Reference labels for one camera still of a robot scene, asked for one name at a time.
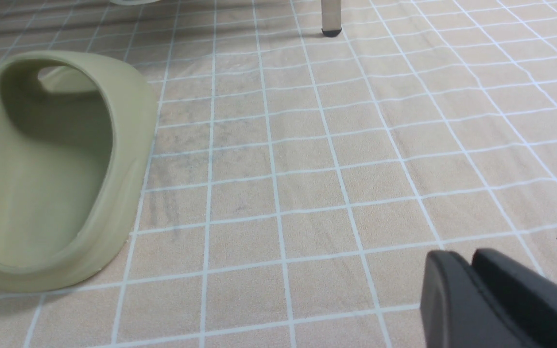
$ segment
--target green slide sandal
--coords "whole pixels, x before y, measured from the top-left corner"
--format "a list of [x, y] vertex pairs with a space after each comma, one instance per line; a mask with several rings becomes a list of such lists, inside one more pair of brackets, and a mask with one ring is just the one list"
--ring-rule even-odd
[[[67, 70], [38, 78], [56, 66]], [[124, 62], [35, 51], [0, 65], [0, 289], [70, 286], [115, 257], [156, 121], [151, 87]]]

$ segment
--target floor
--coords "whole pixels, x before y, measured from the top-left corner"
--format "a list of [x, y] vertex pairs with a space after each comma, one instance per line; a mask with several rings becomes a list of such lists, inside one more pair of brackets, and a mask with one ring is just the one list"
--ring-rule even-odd
[[431, 249], [557, 282], [557, 0], [1, 0], [0, 62], [133, 64], [161, 118], [121, 253], [0, 291], [0, 348], [424, 346]]

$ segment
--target black rubber foot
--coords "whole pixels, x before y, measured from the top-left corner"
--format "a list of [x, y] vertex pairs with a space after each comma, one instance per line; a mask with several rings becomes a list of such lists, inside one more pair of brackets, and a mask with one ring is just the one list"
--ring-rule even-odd
[[343, 28], [338, 29], [338, 30], [328, 30], [328, 31], [325, 31], [325, 30], [322, 29], [321, 32], [323, 33], [323, 35], [325, 37], [338, 37], [338, 34], [341, 33], [341, 30], [343, 30]]

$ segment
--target chair leg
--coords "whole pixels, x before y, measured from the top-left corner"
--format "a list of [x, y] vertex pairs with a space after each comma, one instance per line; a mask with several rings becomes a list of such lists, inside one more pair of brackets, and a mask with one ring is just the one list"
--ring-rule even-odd
[[341, 0], [321, 0], [321, 31], [327, 37], [341, 33]]

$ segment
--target black plastic object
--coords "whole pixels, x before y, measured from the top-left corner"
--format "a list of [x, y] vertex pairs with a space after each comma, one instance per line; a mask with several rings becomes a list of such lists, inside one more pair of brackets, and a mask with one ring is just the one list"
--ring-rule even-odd
[[524, 332], [557, 347], [557, 284], [493, 249], [477, 250], [471, 266]]
[[322, 30], [321, 32], [325, 37], [338, 37], [338, 34], [341, 33], [341, 30], [343, 30], [343, 28], [337, 30]]
[[557, 348], [557, 285], [493, 249], [430, 251], [420, 311], [429, 348]]

